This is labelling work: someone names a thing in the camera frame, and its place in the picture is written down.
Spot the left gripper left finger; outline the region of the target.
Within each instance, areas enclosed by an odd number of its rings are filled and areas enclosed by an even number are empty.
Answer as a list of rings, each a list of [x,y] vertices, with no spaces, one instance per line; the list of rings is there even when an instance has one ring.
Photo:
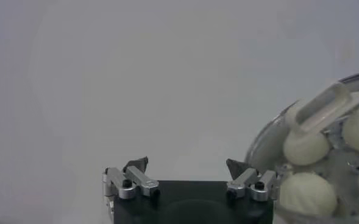
[[[145,174],[148,162],[148,157],[145,156],[128,161],[122,169],[107,167],[102,173],[103,196],[131,200],[136,197],[137,189],[139,189],[142,196],[158,197],[160,195],[159,182]]]

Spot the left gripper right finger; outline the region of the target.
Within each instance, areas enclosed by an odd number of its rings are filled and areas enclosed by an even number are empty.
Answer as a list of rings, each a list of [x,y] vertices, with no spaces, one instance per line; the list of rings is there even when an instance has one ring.
[[[254,201],[277,199],[277,173],[267,170],[260,173],[248,163],[227,159],[226,165],[232,180],[227,182],[227,197],[237,200],[249,195]]]

